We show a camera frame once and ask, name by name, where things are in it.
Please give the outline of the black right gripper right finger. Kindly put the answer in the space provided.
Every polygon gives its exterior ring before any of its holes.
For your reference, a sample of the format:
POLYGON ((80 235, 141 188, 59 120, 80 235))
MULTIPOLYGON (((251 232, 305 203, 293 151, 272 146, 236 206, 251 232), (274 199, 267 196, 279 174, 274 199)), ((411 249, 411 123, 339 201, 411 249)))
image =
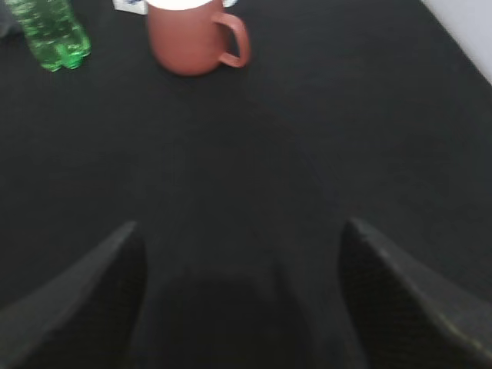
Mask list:
POLYGON ((491 304, 366 221, 345 223, 337 272, 369 368, 491 366, 491 304))

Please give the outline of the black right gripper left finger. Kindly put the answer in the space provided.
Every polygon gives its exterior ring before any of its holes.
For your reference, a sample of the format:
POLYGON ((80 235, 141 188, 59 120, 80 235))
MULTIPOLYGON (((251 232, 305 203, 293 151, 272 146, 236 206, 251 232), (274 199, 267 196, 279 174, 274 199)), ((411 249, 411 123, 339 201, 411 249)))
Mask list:
POLYGON ((1 310, 3 368, 123 368, 145 299, 145 241, 127 222, 1 310))

